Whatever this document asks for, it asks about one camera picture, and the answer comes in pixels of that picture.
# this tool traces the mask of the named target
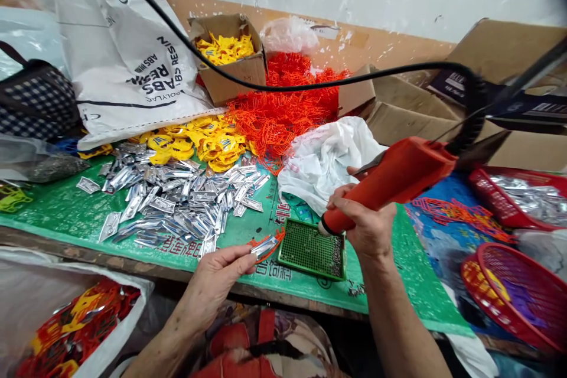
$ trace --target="open cardboard box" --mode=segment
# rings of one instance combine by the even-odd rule
[[[355,75],[375,70],[362,67]],[[396,77],[383,77],[340,87],[339,97],[373,95],[376,99],[367,124],[374,139],[381,145],[419,136],[440,141],[450,140],[458,129],[450,131],[463,117],[464,111],[446,105],[434,94]],[[494,167],[526,170],[562,171],[567,166],[566,134],[512,131],[486,121],[475,145],[461,156],[459,166],[470,167],[482,162]]]
[[[222,35],[224,37],[240,38],[242,35],[250,35],[252,45],[254,46],[254,55],[238,59],[220,68],[227,73],[250,83],[266,84],[266,61],[260,35],[250,23],[246,15],[218,15],[208,18],[190,18],[189,39],[192,43],[196,43],[199,39],[211,42],[210,32],[215,37]],[[233,83],[217,74],[211,68],[206,66],[194,56],[199,75],[205,83],[213,104],[215,106],[225,106],[229,100],[236,99],[239,93],[248,93],[250,89]]]
[[[447,61],[461,63],[479,74],[486,83],[490,102],[565,37],[567,28],[482,19]],[[563,58],[542,74],[512,100],[489,108],[488,114],[499,123],[567,124],[567,61]],[[427,88],[463,105],[463,80],[459,73],[441,70]]]

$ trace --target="orange soldering iron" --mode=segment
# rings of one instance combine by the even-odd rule
[[[344,197],[374,211],[395,202],[405,204],[449,176],[458,157],[447,144],[409,137],[393,144],[357,171],[368,172]],[[338,209],[326,211],[319,223],[322,234],[339,235],[354,222]]]

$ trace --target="hand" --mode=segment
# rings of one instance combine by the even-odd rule
[[[349,174],[356,171],[357,168],[347,167]],[[327,209],[338,208],[355,222],[355,228],[347,231],[347,239],[354,247],[359,260],[393,259],[392,224],[396,215],[395,204],[374,211],[356,201],[344,199],[355,186],[355,183],[350,183],[336,189],[329,198]]]
[[[242,275],[254,273],[257,261],[250,245],[222,248],[203,256],[168,323],[188,333],[205,332],[212,325],[230,288]]]

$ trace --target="colorful clothing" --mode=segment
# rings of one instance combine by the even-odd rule
[[[191,378],[346,378],[310,317],[225,302]]]

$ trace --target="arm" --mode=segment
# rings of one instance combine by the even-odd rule
[[[347,232],[360,261],[374,340],[389,378],[450,378],[433,337],[413,310],[394,263],[392,224],[396,206],[380,211],[342,197],[354,185],[335,191],[327,208],[339,208],[356,224]]]
[[[176,376],[191,348],[212,325],[236,280],[254,273],[249,245],[205,255],[164,328],[140,352],[122,378]]]

